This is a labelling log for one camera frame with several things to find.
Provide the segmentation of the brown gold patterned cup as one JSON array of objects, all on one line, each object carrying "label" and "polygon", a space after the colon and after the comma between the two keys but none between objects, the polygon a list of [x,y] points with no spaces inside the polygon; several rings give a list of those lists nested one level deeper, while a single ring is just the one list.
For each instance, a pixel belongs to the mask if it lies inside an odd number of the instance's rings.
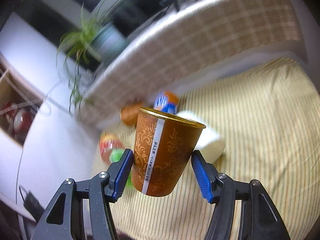
[{"label": "brown gold patterned cup", "polygon": [[173,191],[206,126],[139,107],[131,180],[141,193],[164,197]]}]

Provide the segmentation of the white cylindrical cup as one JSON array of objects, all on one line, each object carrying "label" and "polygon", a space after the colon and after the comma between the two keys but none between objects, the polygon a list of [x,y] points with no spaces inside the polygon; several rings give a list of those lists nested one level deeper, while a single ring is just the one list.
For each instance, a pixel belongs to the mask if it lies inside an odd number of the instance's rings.
[{"label": "white cylindrical cup", "polygon": [[206,126],[202,130],[201,135],[195,146],[195,150],[199,150],[208,163],[215,163],[223,154],[225,149],[225,142],[206,121],[199,118],[195,113],[190,111],[180,111],[177,113],[178,116],[202,123]]}]

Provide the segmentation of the orange patterned cup lying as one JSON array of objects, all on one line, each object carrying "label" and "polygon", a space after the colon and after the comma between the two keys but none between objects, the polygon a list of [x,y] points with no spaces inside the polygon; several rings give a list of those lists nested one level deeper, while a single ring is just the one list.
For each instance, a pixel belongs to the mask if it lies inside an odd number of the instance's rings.
[{"label": "orange patterned cup lying", "polygon": [[136,126],[138,120],[139,108],[143,102],[135,102],[124,106],[120,111],[120,119],[127,126]]}]

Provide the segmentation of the red label plastic bottle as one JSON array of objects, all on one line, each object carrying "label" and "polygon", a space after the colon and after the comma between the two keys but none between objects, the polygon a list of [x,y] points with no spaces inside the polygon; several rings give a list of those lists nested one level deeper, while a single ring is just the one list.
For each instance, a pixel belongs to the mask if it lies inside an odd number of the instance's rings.
[{"label": "red label plastic bottle", "polygon": [[106,165],[119,161],[124,150],[125,147],[115,134],[108,132],[103,132],[101,134],[99,151],[101,159]]}]

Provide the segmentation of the yellow striped cloth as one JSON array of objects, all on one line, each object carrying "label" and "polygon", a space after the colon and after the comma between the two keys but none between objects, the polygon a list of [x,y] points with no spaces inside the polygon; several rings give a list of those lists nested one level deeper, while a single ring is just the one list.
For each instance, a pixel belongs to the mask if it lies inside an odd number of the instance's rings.
[{"label": "yellow striped cloth", "polygon": [[[290,237],[304,239],[319,218],[319,93],[302,66],[287,57],[272,60],[180,102],[225,142],[217,170],[261,181]],[[133,239],[204,239],[213,209],[191,166],[166,197],[131,187],[111,205],[117,232]]]}]

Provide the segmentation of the blue label plastic bottle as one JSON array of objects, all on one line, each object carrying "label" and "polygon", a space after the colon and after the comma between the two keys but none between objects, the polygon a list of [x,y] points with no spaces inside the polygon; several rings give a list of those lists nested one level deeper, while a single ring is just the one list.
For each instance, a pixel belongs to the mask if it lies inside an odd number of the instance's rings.
[{"label": "blue label plastic bottle", "polygon": [[176,114],[179,104],[179,98],[170,91],[164,91],[157,94],[153,108],[165,113]]}]

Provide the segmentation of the potted spider plant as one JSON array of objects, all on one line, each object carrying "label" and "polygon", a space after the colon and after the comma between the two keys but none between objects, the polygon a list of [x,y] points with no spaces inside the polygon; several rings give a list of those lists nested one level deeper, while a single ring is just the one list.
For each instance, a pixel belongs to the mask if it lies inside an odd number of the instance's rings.
[{"label": "potted spider plant", "polygon": [[89,65],[90,59],[93,58],[107,66],[127,45],[127,38],[114,26],[106,13],[97,11],[94,15],[86,17],[84,6],[81,7],[80,28],[63,34],[56,50],[56,56],[65,54],[62,67],[71,89],[68,107],[70,113],[79,110],[83,103],[93,105],[92,99],[85,99],[81,64]]}]

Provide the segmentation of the beige plaid cloth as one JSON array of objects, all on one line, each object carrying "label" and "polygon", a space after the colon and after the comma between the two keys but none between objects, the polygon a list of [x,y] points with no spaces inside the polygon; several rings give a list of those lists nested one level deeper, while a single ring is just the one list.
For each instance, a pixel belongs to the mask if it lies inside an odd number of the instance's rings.
[{"label": "beige plaid cloth", "polygon": [[91,85],[75,116],[95,126],[127,103],[228,57],[301,38],[290,0],[201,0],[130,43]]}]

